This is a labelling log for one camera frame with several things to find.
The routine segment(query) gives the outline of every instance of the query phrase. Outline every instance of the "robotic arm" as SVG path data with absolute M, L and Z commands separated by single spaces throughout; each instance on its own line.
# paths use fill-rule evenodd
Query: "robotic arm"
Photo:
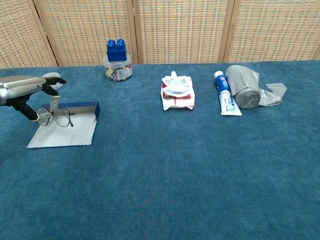
M 30 96 L 44 91 L 51 96 L 58 92 L 50 85 L 65 84 L 60 77 L 6 76 L 0 78 L 0 106 L 13 107 L 29 120 L 36 122 L 40 116 L 27 104 Z

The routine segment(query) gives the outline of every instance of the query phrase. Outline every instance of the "gray plastic bag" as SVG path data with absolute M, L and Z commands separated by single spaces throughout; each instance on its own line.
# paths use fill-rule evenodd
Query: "gray plastic bag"
M 228 67 L 226 76 L 231 94 L 241 109 L 279 105 L 287 90 L 282 83 L 266 84 L 272 92 L 260 89 L 259 73 L 241 65 Z

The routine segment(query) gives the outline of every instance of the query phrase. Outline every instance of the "toothpaste tube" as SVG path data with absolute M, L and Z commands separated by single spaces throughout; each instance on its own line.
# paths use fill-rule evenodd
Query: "toothpaste tube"
M 227 82 L 227 77 L 222 71 L 214 73 L 216 87 L 218 88 L 221 115 L 241 116 L 242 113 L 231 95 L 231 90 Z

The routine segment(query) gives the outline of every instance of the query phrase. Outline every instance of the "woven folding screen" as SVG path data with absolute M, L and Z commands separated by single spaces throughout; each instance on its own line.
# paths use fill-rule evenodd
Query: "woven folding screen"
M 133 0 L 139 62 L 218 61 L 227 0 Z
M 32 0 L 0 2 L 0 68 L 56 66 Z
M 310 60 L 320 44 L 320 0 L 235 0 L 225 62 Z
M 34 2 L 59 66 L 101 65 L 108 39 L 118 38 L 138 62 L 131 0 Z

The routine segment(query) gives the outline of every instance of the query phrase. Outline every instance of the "blue carpet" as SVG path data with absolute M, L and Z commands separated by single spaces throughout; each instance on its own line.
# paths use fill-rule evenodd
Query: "blue carpet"
M 117 83 L 102 66 L 0 69 L 59 72 L 61 103 L 101 107 L 91 146 L 44 149 L 26 149 L 36 123 L 0 107 L 0 239 L 320 239 L 320 61 L 242 64 L 287 92 L 241 117 L 220 115 L 213 73 L 230 65 L 134 65 Z M 193 110 L 163 111 L 173 70 L 191 76 Z

